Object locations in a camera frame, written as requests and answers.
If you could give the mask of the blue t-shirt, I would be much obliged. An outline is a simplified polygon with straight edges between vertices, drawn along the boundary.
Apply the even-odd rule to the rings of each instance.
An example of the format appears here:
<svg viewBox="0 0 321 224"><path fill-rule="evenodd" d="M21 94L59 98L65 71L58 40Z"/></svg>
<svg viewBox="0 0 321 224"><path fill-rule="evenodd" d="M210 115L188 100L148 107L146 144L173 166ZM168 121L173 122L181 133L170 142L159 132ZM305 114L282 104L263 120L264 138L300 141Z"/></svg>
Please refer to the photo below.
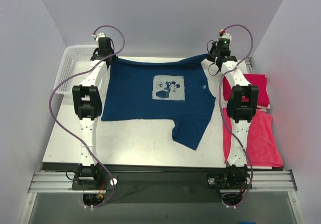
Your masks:
<svg viewBox="0 0 321 224"><path fill-rule="evenodd" d="M117 59L111 64L102 121L172 120L172 139L196 150L215 108L197 55L177 62Z"/></svg>

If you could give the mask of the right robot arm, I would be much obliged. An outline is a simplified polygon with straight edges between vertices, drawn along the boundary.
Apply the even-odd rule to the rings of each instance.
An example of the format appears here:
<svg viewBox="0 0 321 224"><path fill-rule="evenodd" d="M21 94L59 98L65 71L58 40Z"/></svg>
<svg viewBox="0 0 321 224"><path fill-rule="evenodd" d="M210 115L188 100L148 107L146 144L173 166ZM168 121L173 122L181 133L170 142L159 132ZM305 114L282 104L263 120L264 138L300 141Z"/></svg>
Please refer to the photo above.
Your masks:
<svg viewBox="0 0 321 224"><path fill-rule="evenodd" d="M207 57L222 73L219 83L219 109L223 125L231 134L227 163L230 167L247 167L253 171L253 164L246 149L249 128L257 110L259 89L245 78L239 69L237 59L227 54L228 52L209 52ZM230 119L231 127L228 126L222 107L224 79L231 86L231 93L226 104L226 114Z"/></svg>

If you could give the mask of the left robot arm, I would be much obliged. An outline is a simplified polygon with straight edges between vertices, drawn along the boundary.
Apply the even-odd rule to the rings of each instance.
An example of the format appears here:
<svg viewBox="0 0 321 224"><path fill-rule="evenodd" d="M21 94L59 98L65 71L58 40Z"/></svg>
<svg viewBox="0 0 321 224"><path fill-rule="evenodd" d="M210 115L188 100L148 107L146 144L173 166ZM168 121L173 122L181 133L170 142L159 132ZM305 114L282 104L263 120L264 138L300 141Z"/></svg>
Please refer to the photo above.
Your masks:
<svg viewBox="0 0 321 224"><path fill-rule="evenodd" d="M102 167L109 179L113 176L104 164L98 159L96 130L98 118L103 111L102 100L99 93L100 82L104 81L111 56L92 57L89 69L74 74L72 77L84 75L84 79L72 87L74 111L79 119L81 134L73 136L81 143L81 154L78 164L77 176L89 189L97 189L101 185L101 176L98 168Z"/></svg>

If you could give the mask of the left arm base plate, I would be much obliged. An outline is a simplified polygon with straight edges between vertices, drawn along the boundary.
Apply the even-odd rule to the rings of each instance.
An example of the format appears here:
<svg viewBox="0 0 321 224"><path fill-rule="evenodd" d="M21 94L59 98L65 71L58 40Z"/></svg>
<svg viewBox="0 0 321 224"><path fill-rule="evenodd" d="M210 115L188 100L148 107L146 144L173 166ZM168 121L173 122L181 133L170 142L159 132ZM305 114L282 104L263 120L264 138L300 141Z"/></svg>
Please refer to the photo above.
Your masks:
<svg viewBox="0 0 321 224"><path fill-rule="evenodd" d="M106 174L94 177L78 177L76 174L73 176L72 190L113 190L116 189L117 185L113 185L110 177Z"/></svg>

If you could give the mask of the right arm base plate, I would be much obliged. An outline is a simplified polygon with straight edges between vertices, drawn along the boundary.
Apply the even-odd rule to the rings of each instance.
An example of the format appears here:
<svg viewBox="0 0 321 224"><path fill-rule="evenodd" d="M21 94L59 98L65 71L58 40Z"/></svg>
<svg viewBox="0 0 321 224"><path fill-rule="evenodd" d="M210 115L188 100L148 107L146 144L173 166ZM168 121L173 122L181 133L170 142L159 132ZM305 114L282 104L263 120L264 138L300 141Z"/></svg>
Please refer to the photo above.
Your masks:
<svg viewBox="0 0 321 224"><path fill-rule="evenodd" d="M209 173L206 176L207 187L215 190L245 190L249 174Z"/></svg>

